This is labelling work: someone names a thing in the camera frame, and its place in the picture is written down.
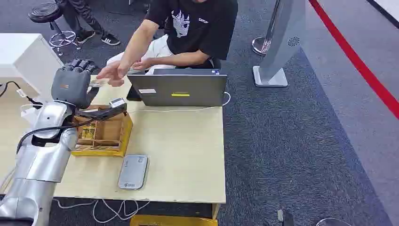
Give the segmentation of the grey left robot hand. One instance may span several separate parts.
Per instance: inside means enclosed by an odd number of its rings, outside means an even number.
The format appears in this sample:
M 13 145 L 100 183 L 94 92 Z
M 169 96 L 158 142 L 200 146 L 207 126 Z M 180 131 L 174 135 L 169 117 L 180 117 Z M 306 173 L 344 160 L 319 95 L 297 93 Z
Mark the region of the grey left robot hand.
M 74 59 L 59 68 L 54 76 L 51 96 L 79 109 L 87 109 L 98 94 L 99 87 L 89 88 L 91 73 L 97 69 L 92 60 Z

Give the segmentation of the person's left hand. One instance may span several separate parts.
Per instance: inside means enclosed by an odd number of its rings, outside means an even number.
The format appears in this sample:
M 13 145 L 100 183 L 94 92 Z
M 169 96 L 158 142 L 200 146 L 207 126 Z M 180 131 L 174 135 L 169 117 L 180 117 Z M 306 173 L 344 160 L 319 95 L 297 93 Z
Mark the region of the person's left hand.
M 132 64 L 131 68 L 137 71 L 145 71 L 154 66 L 153 58 L 147 58 Z

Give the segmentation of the person's right hand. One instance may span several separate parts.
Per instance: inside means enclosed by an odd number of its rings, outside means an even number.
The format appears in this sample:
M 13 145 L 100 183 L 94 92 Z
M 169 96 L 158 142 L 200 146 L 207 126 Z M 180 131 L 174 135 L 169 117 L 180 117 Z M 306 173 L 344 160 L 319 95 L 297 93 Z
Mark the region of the person's right hand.
M 108 79 L 108 84 L 120 87 L 124 84 L 123 77 L 128 73 L 130 66 L 120 60 L 112 62 L 104 67 L 96 76 L 96 79 Z

